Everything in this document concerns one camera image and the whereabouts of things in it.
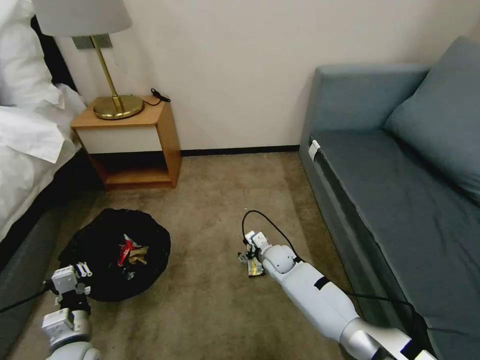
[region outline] lamp stem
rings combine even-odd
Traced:
[[[90,40],[93,44],[93,47],[95,48],[96,54],[98,55],[98,59],[100,60],[101,68],[105,73],[106,81],[108,82],[108,86],[110,87],[110,91],[112,94],[113,102],[115,103],[115,107],[119,112],[124,111],[124,105],[119,95],[117,94],[117,90],[115,90],[114,82],[112,81],[112,77],[110,76],[109,69],[107,67],[107,64],[105,63],[105,59],[102,54],[102,50],[100,50],[100,46],[97,43],[97,39],[95,39],[95,36],[90,36]]]

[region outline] baseboard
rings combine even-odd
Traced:
[[[263,153],[294,153],[299,150],[300,145],[283,146],[255,146],[255,147],[232,147],[222,149],[194,149],[182,150],[183,157],[205,156],[205,155],[238,155],[238,154],[263,154]]]

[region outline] beige carpet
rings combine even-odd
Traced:
[[[122,303],[91,301],[93,345],[103,359],[343,359],[267,276],[248,278],[246,210],[267,214],[297,252],[342,287],[348,282],[296,153],[187,157],[176,189],[87,194],[65,212],[55,258],[102,209],[147,212],[170,232],[166,271],[143,294]],[[248,230],[283,239],[258,215]],[[10,360],[44,359],[42,317],[54,296],[38,301]]]

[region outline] table lamp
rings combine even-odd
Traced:
[[[59,37],[89,36],[100,60],[111,97],[99,98],[93,112],[100,119],[118,120],[141,112],[144,102],[118,95],[94,35],[112,34],[132,26],[123,0],[32,0],[42,33]]]

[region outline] black bag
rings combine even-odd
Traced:
[[[119,266],[126,234],[137,245],[148,246],[146,264]],[[164,272],[170,255],[170,234],[149,214],[138,210],[107,208],[80,229],[58,256],[60,267],[86,262],[93,275],[82,278],[91,286],[89,297],[119,302],[147,290]]]

